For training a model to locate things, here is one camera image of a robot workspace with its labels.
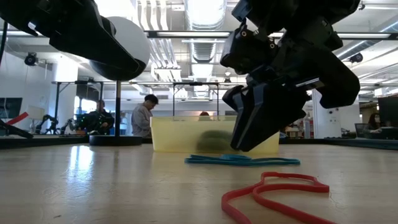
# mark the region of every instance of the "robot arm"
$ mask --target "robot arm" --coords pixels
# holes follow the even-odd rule
[[[100,16],[94,0],[2,0],[0,17],[28,34],[49,37],[57,50],[91,60],[108,79],[131,80],[146,67],[116,40],[114,24]]]
[[[232,14],[241,26],[228,37],[220,61],[238,74],[248,74],[246,87],[236,86],[223,97],[238,112],[231,142],[234,149],[250,151],[280,128],[304,117],[302,107],[310,99],[307,90],[317,89],[325,108],[353,103],[359,80],[332,53],[343,45],[332,25],[352,14],[359,2],[238,2]],[[116,40],[113,22],[98,14],[94,0],[0,1],[0,16],[14,27],[37,35],[28,26],[34,24],[36,31],[50,38],[50,45],[90,59],[93,68],[99,68],[96,71],[111,80],[137,77],[149,59],[149,51],[142,61],[129,54]],[[258,30],[248,30],[246,19]],[[276,44],[269,35],[283,28],[286,32]]]
[[[322,94],[324,108],[351,105],[359,80],[332,53],[343,46],[332,25],[358,8],[359,0],[240,0],[232,15],[241,26],[227,39],[220,64],[247,74],[223,100],[238,112],[232,148],[250,151],[303,118],[307,90]],[[258,28],[248,30],[246,19]],[[268,36],[281,29],[276,44]]]
[[[50,116],[49,114],[44,115],[42,122],[40,122],[40,124],[36,125],[36,129],[35,129],[36,134],[40,134],[40,132],[42,131],[42,126],[47,120],[51,121],[51,127],[47,131],[52,130],[55,134],[55,132],[57,131],[58,120],[56,118]]]
[[[75,130],[75,126],[73,125],[73,118],[68,119],[68,121],[60,128],[60,134],[63,135],[65,134],[65,131],[67,130],[67,127],[69,126],[69,129],[71,131]]]

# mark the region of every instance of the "red object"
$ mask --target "red object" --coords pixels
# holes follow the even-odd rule
[[[18,117],[14,118],[14,119],[12,119],[12,120],[10,120],[10,121],[8,121],[6,124],[9,124],[9,125],[16,124],[16,123],[22,121],[23,119],[27,118],[28,116],[29,116],[29,114],[27,114],[27,113],[25,112],[25,113],[19,115]]]
[[[295,179],[304,179],[311,180],[313,185],[305,185],[305,184],[266,184],[266,177],[281,177],[281,178],[295,178]],[[254,200],[260,205],[267,207],[269,209],[278,211],[287,215],[289,217],[300,220],[304,223],[309,224],[332,224],[334,222],[325,220],[320,217],[316,217],[315,215],[311,215],[300,210],[294,209],[292,207],[286,206],[284,204],[274,202],[268,199],[261,197],[260,193],[267,192],[271,190],[303,190],[307,192],[318,192],[318,193],[328,193],[329,186],[319,182],[317,178],[309,176],[309,175],[301,175],[301,174],[283,174],[278,172],[264,172],[261,174],[261,181],[254,184],[253,186],[246,187],[244,189],[233,190],[223,195],[221,198],[221,208],[226,212],[229,216],[231,216],[235,221],[239,224],[251,224],[251,221],[248,217],[246,217],[242,212],[238,209],[232,207],[228,202],[234,198],[242,197],[247,194],[252,194]]]

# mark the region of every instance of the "wooden table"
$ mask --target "wooden table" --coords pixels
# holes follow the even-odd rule
[[[187,154],[141,147],[52,146],[0,151],[0,223],[234,223],[221,196],[264,171],[314,175],[330,194],[277,191],[269,199],[337,223],[398,222],[398,152],[324,145],[280,147],[297,167],[187,165]],[[237,199],[253,223],[297,223]]]

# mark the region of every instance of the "yellow plastic bin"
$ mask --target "yellow plastic bin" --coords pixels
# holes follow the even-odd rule
[[[235,119],[235,116],[152,117],[154,151],[238,153],[229,146]],[[245,154],[275,154],[278,150],[279,133],[276,133]]]

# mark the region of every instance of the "computer monitor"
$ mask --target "computer monitor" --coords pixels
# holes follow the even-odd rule
[[[12,119],[19,116],[22,98],[0,98],[0,118]]]
[[[357,123],[355,124],[356,137],[365,138],[364,130],[368,124]]]
[[[379,98],[380,120],[384,124],[398,127],[398,97]]]

